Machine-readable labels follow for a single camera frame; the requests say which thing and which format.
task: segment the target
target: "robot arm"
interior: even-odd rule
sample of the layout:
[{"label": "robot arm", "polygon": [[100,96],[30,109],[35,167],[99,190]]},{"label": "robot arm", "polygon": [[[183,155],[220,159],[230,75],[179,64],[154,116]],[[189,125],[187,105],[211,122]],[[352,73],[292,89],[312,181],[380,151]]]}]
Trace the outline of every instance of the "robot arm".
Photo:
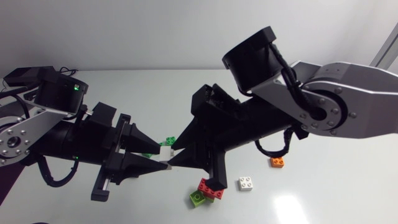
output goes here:
[{"label": "robot arm", "polygon": [[[170,165],[204,169],[210,175],[207,186],[221,190],[227,188],[226,152],[249,142],[269,157],[280,157],[288,153],[293,133],[303,139],[309,133],[368,138],[397,132],[396,75],[350,63],[296,62],[290,67],[272,44],[275,39],[266,27],[224,56],[240,92],[250,99],[235,100],[217,84],[200,88],[192,96],[194,119],[172,146],[184,150]],[[130,124],[129,115],[121,114],[112,127],[115,108],[99,103],[88,111],[83,104],[88,85],[72,77],[43,68],[38,84],[0,93],[0,98],[37,86],[34,102],[27,103],[42,108],[41,113],[22,119],[15,103],[0,108],[0,167],[37,162],[46,183],[59,187],[73,177],[78,162],[98,164],[91,199],[99,201],[108,199],[110,182],[167,168],[133,154],[158,154],[160,146]],[[282,130],[283,150],[261,147],[260,138]],[[71,174],[54,181],[44,156],[75,161]]]},{"label": "robot arm", "polygon": [[[252,98],[240,103],[218,85],[198,90],[192,98],[195,117],[173,145],[185,149],[169,164],[204,169],[207,186],[221,190],[227,188],[225,153],[252,141],[265,155],[281,157],[292,133],[303,139],[309,133],[368,138],[397,132],[397,75],[350,63],[296,62],[289,68],[275,39],[266,27],[224,56],[240,92]],[[283,129],[285,148],[263,150],[258,139]]]}]

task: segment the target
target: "orange lego brick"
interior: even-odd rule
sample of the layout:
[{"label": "orange lego brick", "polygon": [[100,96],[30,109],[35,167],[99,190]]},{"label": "orange lego brick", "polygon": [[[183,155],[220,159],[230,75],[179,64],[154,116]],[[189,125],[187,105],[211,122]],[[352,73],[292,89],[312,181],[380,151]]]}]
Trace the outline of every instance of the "orange lego brick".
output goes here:
[{"label": "orange lego brick", "polygon": [[269,160],[271,161],[272,167],[282,168],[285,165],[284,159],[282,157],[270,158]]}]

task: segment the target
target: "white lego brick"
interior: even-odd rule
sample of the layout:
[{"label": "white lego brick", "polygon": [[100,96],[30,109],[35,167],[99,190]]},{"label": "white lego brick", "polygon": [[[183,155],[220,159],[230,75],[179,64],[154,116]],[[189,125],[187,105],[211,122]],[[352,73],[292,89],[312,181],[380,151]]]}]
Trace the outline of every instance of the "white lego brick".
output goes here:
[{"label": "white lego brick", "polygon": [[162,146],[160,147],[160,153],[159,153],[159,162],[167,164],[167,170],[172,169],[172,166],[170,166],[167,162],[171,160],[172,158],[172,147],[171,146]]},{"label": "white lego brick", "polygon": [[253,183],[250,177],[240,177],[239,180],[239,190],[249,191],[253,189]]}]

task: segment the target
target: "gray wall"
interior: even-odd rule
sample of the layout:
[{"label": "gray wall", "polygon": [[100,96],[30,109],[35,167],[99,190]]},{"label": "gray wall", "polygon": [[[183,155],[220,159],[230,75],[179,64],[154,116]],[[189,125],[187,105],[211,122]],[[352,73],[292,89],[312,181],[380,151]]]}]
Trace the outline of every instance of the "gray wall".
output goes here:
[{"label": "gray wall", "polygon": [[223,68],[265,26],[289,62],[369,64],[397,22],[393,0],[3,0],[0,76],[16,67]]}]

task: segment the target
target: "red lego brick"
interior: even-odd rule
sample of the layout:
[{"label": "red lego brick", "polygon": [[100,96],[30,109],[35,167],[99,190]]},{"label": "red lego brick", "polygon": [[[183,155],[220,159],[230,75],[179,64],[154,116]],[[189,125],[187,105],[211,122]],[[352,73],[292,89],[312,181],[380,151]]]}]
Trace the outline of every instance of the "red lego brick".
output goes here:
[{"label": "red lego brick", "polygon": [[217,191],[211,190],[209,187],[206,186],[206,179],[204,178],[201,179],[200,184],[198,186],[198,190],[203,192],[203,195],[208,198],[216,197],[218,199],[221,199],[224,193],[224,189]]}]

